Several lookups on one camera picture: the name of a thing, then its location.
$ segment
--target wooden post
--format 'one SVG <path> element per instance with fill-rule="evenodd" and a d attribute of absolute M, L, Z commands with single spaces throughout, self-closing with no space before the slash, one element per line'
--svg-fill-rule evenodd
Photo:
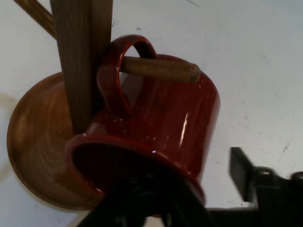
<path fill-rule="evenodd" d="M 96 54 L 110 42 L 112 0 L 51 0 L 56 38 L 75 134 L 89 125 L 101 102 Z"/>

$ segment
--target mug rim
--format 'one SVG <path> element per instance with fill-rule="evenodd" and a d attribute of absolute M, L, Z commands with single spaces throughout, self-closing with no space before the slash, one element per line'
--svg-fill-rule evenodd
<path fill-rule="evenodd" d="M 200 199 L 202 203 L 205 203 L 205 195 L 202 190 L 202 186 L 196 180 L 196 178 L 192 175 L 192 173 L 187 170 L 185 167 L 180 165 L 178 162 L 172 160 L 170 157 L 165 154 L 156 151 L 149 146 L 146 146 L 139 141 L 129 141 L 122 137 L 108 135 L 108 134 L 81 134 L 74 136 L 71 138 L 67 144 L 65 149 L 65 159 L 67 163 L 67 168 L 70 172 L 73 173 L 76 178 L 80 181 L 84 182 L 89 188 L 91 188 L 96 193 L 101 196 L 105 196 L 105 194 L 91 181 L 87 181 L 87 179 L 81 174 L 78 168 L 75 166 L 73 161 L 73 153 L 78 146 L 84 144 L 104 144 L 111 145 L 119 148 L 128 149 L 131 152 L 135 152 L 138 155 L 149 158 L 151 160 L 156 161 L 160 165 L 169 168 L 174 173 L 178 174 L 182 178 L 186 179 L 190 185 L 194 187 L 195 195 Z"/>

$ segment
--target black object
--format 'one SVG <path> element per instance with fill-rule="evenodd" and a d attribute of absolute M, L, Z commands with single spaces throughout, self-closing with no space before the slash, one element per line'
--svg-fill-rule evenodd
<path fill-rule="evenodd" d="M 269 168 L 254 167 L 240 148 L 232 148 L 230 175 L 243 200 L 255 207 L 207 210 L 189 182 L 163 169 L 117 186 L 78 227 L 142 227 L 152 215 L 166 227 L 303 226 L 303 172 L 281 178 Z"/>

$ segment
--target wooden base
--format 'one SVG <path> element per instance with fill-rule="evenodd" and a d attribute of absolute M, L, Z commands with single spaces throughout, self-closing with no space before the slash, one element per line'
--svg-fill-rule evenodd
<path fill-rule="evenodd" d="M 21 182 L 53 205 L 89 210 L 100 197 L 66 170 L 65 143 L 72 124 L 62 73 L 33 86 L 19 101 L 9 122 L 9 159 Z"/>

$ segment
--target white surface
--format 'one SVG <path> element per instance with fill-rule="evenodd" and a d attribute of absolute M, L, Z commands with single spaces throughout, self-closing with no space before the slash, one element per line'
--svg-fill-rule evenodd
<path fill-rule="evenodd" d="M 48 0 L 41 1 L 48 9 Z M 202 185 L 208 207 L 240 207 L 227 168 L 240 146 L 259 166 L 303 170 L 301 0 L 115 0 L 112 38 L 146 36 L 158 53 L 194 62 L 213 80 L 221 110 Z M 18 100 L 61 71 L 55 40 L 12 0 L 0 1 L 0 226 L 74 227 L 86 214 L 26 191 L 7 155 Z"/>

